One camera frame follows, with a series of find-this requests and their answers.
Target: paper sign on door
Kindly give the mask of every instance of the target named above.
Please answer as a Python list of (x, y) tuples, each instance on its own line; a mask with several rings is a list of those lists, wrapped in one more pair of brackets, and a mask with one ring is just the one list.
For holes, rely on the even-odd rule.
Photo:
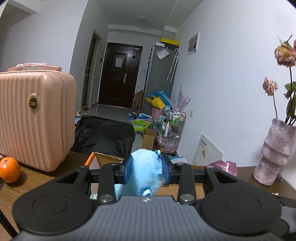
[(116, 58), (115, 67), (121, 67), (122, 66), (122, 58)]

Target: dark brown door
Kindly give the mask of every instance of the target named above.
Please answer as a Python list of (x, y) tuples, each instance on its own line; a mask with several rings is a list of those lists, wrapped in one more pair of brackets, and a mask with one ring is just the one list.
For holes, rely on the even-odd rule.
[(132, 108), (142, 47), (108, 43), (99, 104)]

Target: black bag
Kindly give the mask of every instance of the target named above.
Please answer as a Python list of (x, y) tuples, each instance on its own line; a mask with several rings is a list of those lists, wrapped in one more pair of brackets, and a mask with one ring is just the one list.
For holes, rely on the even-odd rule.
[(128, 122), (96, 116), (83, 116), (76, 125), (71, 151), (90, 154), (99, 152), (124, 158), (131, 153), (136, 134)]

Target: cardboard box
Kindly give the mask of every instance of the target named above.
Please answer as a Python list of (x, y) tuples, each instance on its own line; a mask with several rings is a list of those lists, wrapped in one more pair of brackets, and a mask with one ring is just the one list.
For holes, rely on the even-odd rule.
[(132, 110), (139, 114), (142, 106), (143, 97), (144, 97), (144, 91), (141, 90), (140, 92), (135, 93), (133, 96), (134, 98), (133, 98)]
[[(122, 158), (116, 157), (116, 156), (109, 156), (102, 153), (95, 153), (93, 152), (89, 158), (87, 159), (85, 165), (89, 166), (90, 169), (100, 169), (101, 166), (112, 163), (112, 162), (121, 162)], [(192, 166), (194, 169), (203, 169), (202, 166)], [(161, 187), (156, 196), (173, 196), (175, 200), (177, 200), (178, 197), (178, 190), (179, 185), (178, 184), (164, 184), (163, 187)], [(196, 197), (197, 199), (202, 199), (205, 197), (202, 184), (196, 183), (195, 184), (195, 191), (196, 191)], [(95, 194), (98, 192), (98, 184), (92, 183), (91, 184), (91, 194)]]
[(153, 144), (155, 139), (155, 131), (152, 129), (145, 129), (143, 132), (142, 148), (147, 150), (153, 150)]

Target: wall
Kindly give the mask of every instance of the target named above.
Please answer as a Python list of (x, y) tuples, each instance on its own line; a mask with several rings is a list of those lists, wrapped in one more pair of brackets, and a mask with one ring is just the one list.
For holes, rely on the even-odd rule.
[[(200, 31), (198, 51), (188, 56), (188, 41)], [(278, 66), (274, 50), (277, 36), (296, 38), (296, 9), (286, 0), (204, 0), (178, 29), (180, 60), (172, 90), (182, 90), (191, 101), (178, 148), (192, 160), (201, 134), (221, 150), (223, 160), (238, 166), (258, 164), (264, 138), (275, 117), (272, 97), (262, 89), (264, 77), (273, 78), (279, 90), (276, 104), (284, 120), (287, 100), (284, 84), (289, 70)], [(282, 170), (294, 187), (296, 148)]]
[(81, 20), (80, 28), (77, 34), (77, 39), (74, 47), (70, 74), (73, 75), (77, 82), (77, 94), (76, 94), (76, 110), (81, 110), (81, 98), (82, 98), (82, 88), (85, 73), (85, 66), (87, 61), (87, 56), (89, 52), (89, 46), (92, 40), (94, 30), (98, 36), (102, 39), (102, 44), (99, 52), (94, 88), (93, 88), (93, 99), (92, 103), (98, 101), (99, 92), (99, 80), (102, 69), (102, 62), (100, 58), (104, 58), (104, 50), (107, 42), (108, 36), (108, 22), (105, 18), (100, 5), (97, 0), (89, 0), (83, 18)]
[(69, 73), (75, 40), (88, 0), (49, 0), (5, 36), (0, 70), (25, 62), (45, 62)]
[(151, 47), (156, 42), (159, 42), (159, 38), (153, 35), (145, 35), (144, 33), (110, 32), (108, 35), (108, 42), (143, 46), (135, 93), (144, 89)]
[(3, 11), (4, 11), (4, 8), (5, 8), (6, 4), (7, 4), (7, 2), (8, 2), (8, 0), (4, 1), (4, 2), (0, 5), (0, 17), (1, 17), (1, 15), (2, 15)]

